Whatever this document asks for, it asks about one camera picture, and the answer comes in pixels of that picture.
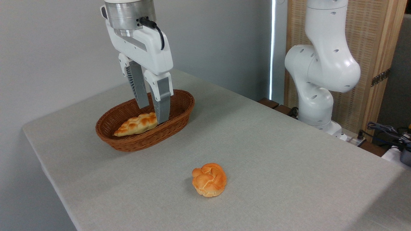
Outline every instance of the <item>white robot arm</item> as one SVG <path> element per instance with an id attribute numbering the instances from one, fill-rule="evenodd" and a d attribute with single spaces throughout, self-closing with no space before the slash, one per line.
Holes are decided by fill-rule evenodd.
<path id="1" fill-rule="evenodd" d="M 111 42 L 120 52 L 123 75 L 129 79 L 140 108 L 149 105 L 146 80 L 151 89 L 158 123 L 169 119 L 173 68 L 167 36 L 157 27 L 153 0 L 105 0 L 102 16 Z"/>
<path id="2" fill-rule="evenodd" d="M 331 121 L 328 90 L 350 91 L 360 79 L 345 38 L 347 5 L 348 0 L 307 0 L 305 33 L 314 46 L 294 46 L 285 59 L 297 87 L 298 119 L 342 139 L 341 126 Z"/>

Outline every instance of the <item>oval basket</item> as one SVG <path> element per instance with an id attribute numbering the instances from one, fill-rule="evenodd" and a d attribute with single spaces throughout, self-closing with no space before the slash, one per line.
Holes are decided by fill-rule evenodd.
<path id="1" fill-rule="evenodd" d="M 149 106 L 140 109 L 135 99 L 119 104 L 106 112 L 96 124 L 96 133 L 100 139 L 116 150 L 134 152 L 151 147 L 183 129 L 194 108 L 193 96 L 184 90 L 174 90 L 170 97 L 169 120 L 142 134 L 114 136 L 114 132 L 131 117 L 154 112 L 151 93 L 148 93 Z"/>

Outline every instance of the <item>braided bread roll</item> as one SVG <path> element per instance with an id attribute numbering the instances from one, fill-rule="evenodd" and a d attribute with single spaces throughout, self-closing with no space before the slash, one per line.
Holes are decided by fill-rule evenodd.
<path id="1" fill-rule="evenodd" d="M 220 195 L 227 184 L 223 168 L 216 163 L 205 164 L 202 168 L 194 169 L 192 175 L 194 188 L 205 197 Z"/>
<path id="2" fill-rule="evenodd" d="M 128 136 L 141 134 L 157 126 L 157 117 L 154 112 L 141 114 L 138 117 L 132 117 L 124 122 L 117 131 L 115 136 Z"/>

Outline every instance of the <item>bread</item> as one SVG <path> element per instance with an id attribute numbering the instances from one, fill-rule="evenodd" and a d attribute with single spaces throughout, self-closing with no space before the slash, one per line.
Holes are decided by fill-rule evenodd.
<path id="1" fill-rule="evenodd" d="M 140 134 L 157 126 L 157 117 L 154 112 L 141 114 L 138 117 L 132 117 L 124 122 L 120 128 L 114 132 L 115 136 L 128 136 Z"/>
<path id="2" fill-rule="evenodd" d="M 205 197 L 220 195 L 227 184 L 223 168 L 216 163 L 205 164 L 201 169 L 194 169 L 192 175 L 194 188 Z"/>

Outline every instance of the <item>white wall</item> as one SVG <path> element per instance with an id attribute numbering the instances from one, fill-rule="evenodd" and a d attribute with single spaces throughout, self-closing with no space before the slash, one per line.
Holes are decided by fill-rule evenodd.
<path id="1" fill-rule="evenodd" d="M 102 0 L 0 2 L 0 230 L 74 230 L 23 124 L 125 83 Z M 271 1 L 155 0 L 175 67 L 267 96 Z"/>

